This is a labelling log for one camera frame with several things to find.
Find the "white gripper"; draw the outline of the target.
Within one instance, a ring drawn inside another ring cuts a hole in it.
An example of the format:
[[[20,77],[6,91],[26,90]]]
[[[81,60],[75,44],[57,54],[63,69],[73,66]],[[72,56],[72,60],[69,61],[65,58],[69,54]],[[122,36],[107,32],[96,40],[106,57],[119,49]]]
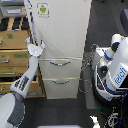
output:
[[[45,43],[43,42],[43,40],[41,40],[41,47],[39,47],[39,46],[35,46],[35,45],[30,45],[31,44],[31,39],[30,39],[30,37],[28,37],[26,40],[25,40],[25,42],[26,42],[26,45],[27,45],[27,47],[28,47],[28,52],[32,55],[32,56],[34,56],[34,57],[39,57],[41,54],[42,54],[42,52],[43,52],[43,50],[46,48],[46,46],[45,46]]]

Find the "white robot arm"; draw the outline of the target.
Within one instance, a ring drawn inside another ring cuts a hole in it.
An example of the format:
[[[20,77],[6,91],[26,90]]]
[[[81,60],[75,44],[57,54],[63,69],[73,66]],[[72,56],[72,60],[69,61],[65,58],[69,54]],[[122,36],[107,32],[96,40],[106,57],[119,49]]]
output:
[[[18,128],[25,116],[25,105],[29,87],[38,67],[38,57],[45,49],[44,42],[39,45],[32,44],[26,39],[27,49],[31,55],[29,68],[21,78],[14,81],[10,87],[10,93],[0,98],[0,128]]]

